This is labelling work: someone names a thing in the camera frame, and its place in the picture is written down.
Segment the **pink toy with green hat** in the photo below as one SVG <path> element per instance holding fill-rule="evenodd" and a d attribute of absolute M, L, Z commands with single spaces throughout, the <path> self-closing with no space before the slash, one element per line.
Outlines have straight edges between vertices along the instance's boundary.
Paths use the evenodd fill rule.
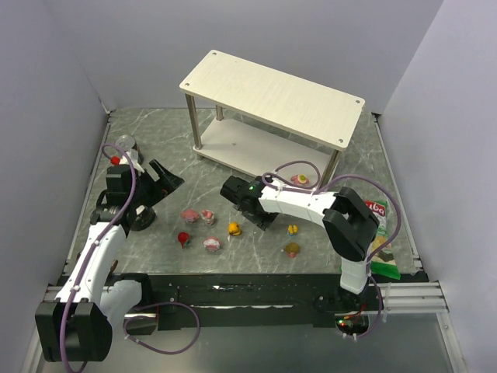
<path fill-rule="evenodd" d="M 306 186 L 310 183 L 310 180 L 304 174 L 297 174 L 290 178 L 292 184 L 298 186 Z"/>

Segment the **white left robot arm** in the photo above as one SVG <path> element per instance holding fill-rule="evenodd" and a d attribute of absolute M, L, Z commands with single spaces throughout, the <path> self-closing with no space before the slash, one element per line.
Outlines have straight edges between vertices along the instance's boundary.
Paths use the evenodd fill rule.
<path fill-rule="evenodd" d="M 52 301 L 39 304 L 36 327 L 49 362 L 103 361 L 113 330 L 128 310 L 151 298 L 151 282 L 143 274 L 124 274 L 106 281 L 114 258 L 137 219 L 137 209 L 150 211 L 183 185 L 157 160 L 149 162 L 154 180 L 139 164 L 121 162 L 106 171 L 106 189 L 90 216 L 85 247 L 74 270 Z"/>

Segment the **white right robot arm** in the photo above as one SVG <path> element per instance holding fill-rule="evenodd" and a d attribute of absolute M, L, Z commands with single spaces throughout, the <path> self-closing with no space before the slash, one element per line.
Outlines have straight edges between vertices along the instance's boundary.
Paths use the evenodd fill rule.
<path fill-rule="evenodd" d="M 321 226 L 341 257 L 340 287 L 354 295 L 363 292 L 379 221 L 355 190 L 343 187 L 337 192 L 314 192 L 270 176 L 257 176 L 250 182 L 231 176 L 220 195 L 262 230 L 280 214 Z"/>

